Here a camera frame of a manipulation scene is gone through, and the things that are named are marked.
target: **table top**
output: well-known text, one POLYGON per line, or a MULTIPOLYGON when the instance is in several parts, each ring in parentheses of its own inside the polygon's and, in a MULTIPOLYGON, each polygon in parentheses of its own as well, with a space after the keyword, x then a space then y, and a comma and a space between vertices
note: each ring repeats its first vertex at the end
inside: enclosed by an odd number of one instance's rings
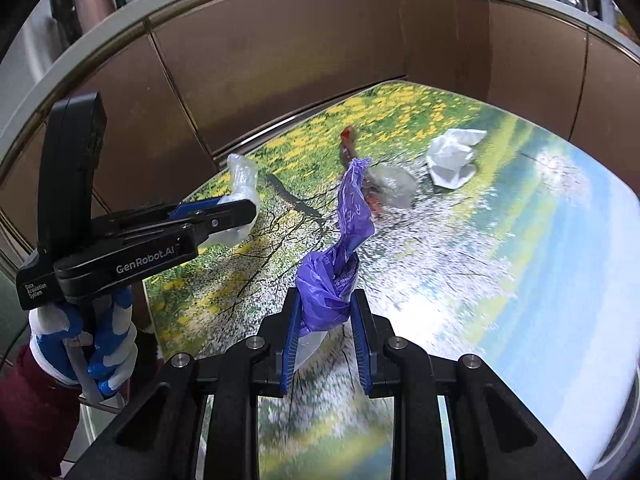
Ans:
MULTIPOLYGON (((269 140, 262 210, 247 241, 213 246, 145 282, 165 357, 222 352, 282 307, 302 256, 338 237, 338 134, 356 124, 359 156, 418 180, 411 209, 383 206, 358 250, 358 286, 396 334, 430 353, 475 352, 583 472, 618 421, 640 347, 640 206, 591 157, 513 114, 427 86, 367 89, 269 140), (478 173, 434 187, 430 140, 487 130, 478 173)), ((223 172, 190 199, 229 192, 223 172)), ((297 371, 285 399, 258 407, 260 476, 388 478, 392 401, 358 382, 349 323, 297 371)))

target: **gloved hand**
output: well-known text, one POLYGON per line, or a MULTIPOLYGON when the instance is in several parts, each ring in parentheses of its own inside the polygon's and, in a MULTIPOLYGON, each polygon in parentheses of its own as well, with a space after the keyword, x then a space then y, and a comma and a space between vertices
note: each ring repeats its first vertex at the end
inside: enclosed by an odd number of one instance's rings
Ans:
MULTIPOLYGON (((95 352, 88 363, 88 373, 98 381, 104 396, 115 394, 130 377, 138 356, 130 287, 116 291, 111 300, 111 307, 96 320, 95 352)), ((78 384, 62 343, 64 338, 77 337, 82 332, 82 318, 76 307, 66 301, 38 307, 29 312, 29 324, 29 346, 40 368, 67 386, 78 384)))

